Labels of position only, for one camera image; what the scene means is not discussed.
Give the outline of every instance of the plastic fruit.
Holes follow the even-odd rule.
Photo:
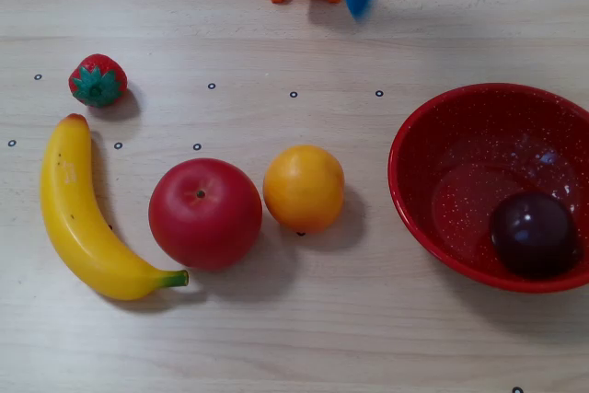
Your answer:
[[[491,241],[502,263],[528,278],[569,271],[581,258],[571,213],[543,192],[516,193],[491,214]]]
[[[53,131],[40,176],[40,206],[55,250],[75,275],[102,295],[137,299],[188,284],[186,271],[151,266],[116,237],[92,186],[92,140],[86,119],[71,114]]]
[[[312,145],[277,156],[264,178],[264,201],[281,225],[295,232],[325,230],[343,206],[344,177],[338,160]]]
[[[149,225],[174,260],[221,271],[241,260],[261,228],[261,199],[249,177],[229,163],[197,158],[173,167],[157,183]]]
[[[69,85],[74,97],[85,105],[104,108],[127,90],[127,75],[111,58],[93,54],[73,71]]]

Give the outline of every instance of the banana stem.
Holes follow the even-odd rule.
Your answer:
[[[161,279],[161,287],[184,287],[188,285],[188,272],[166,272],[166,276]]]

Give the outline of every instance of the dark purple plum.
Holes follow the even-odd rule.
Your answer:
[[[501,202],[491,215],[491,241],[505,267],[528,278],[564,273],[581,255],[571,213],[542,192]]]

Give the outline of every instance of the wooden table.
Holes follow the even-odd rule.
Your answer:
[[[69,94],[93,52],[131,80],[114,110]],[[456,275],[388,194],[403,120],[490,81],[589,106],[589,0],[376,0],[363,25],[324,0],[0,0],[0,390],[586,392],[589,292],[514,295]],[[106,218],[160,267],[176,264],[152,239],[147,204],[182,160],[222,158],[260,187],[282,149],[319,144],[344,167],[344,214],[316,237],[265,216],[230,272],[110,302],[67,270],[40,216],[40,160],[70,112],[94,132]]]

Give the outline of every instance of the strawberry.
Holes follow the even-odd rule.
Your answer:
[[[114,60],[102,54],[88,56],[70,75],[70,90],[87,106],[109,106],[127,90],[127,75]]]

